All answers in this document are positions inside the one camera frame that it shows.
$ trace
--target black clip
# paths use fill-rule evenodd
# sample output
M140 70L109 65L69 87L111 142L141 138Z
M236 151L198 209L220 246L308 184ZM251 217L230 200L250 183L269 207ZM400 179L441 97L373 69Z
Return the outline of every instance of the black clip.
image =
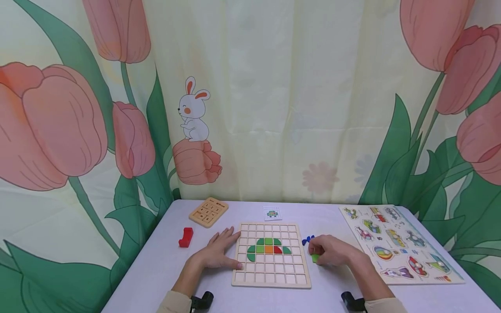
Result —
M195 310L209 309L212 301L214 300L214 295L210 291L206 291L203 294L202 299L196 296L191 297L191 310L190 313L195 312Z
M349 291L345 291L341 294L341 299L346 306L346 309L350 312L367 312L365 310L365 300L364 298L356 299Z

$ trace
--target grid board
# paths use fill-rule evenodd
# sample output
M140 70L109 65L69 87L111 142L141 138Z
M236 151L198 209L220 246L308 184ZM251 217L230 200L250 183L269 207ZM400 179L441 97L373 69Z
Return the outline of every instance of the grid board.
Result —
M311 281L297 224L248 222L240 224L231 285L310 289Z
M205 228L211 228L214 223L228 210L228 205L222 201L208 197L189 215L189 219Z

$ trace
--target red puzzle piece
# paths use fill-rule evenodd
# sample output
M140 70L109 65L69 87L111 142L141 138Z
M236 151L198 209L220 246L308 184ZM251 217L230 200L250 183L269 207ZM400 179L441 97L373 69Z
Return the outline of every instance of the red puzzle piece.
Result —
M181 248L188 248L193 237L193 228L185 227L183 232L183 238L179 240L179 246Z

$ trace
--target table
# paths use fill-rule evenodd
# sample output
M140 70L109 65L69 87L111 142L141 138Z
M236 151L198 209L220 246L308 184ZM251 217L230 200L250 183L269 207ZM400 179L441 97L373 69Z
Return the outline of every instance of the table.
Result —
M169 207L153 234L137 256L122 282L103 309L103 313L155 313L167 291L174 285L190 255L207 245L225 227L238 229L242 221L263 221L263 206L279 206L283 222L297 223L301 236L332 234L357 244L336 204L267 203L226 201L228 211L207 229L188 219L202 201L177 200ZM405 217L459 272L466 284L390 286L409 313L422 312L497 312L497 306L440 246L431 234L405 208ZM180 248L183 228L193 227L189 248ZM235 246L227 256L234 257ZM346 312L341 293L361 293L345 267L323 268L307 256L311 289L253 288L231 286L231 270L211 269L203 275L196 296L208 290L214 294L209 312Z

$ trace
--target wooden puzzle board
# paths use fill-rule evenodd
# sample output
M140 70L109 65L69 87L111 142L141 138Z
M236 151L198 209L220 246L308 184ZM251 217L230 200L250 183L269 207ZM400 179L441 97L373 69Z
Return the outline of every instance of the wooden puzzle board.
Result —
M226 210L226 203L209 197L191 212L189 219L205 228L211 228Z
M297 224L249 222L240 224L231 285L276 288L311 288L310 274Z
M393 205L349 205L339 209L387 284L464 283Z

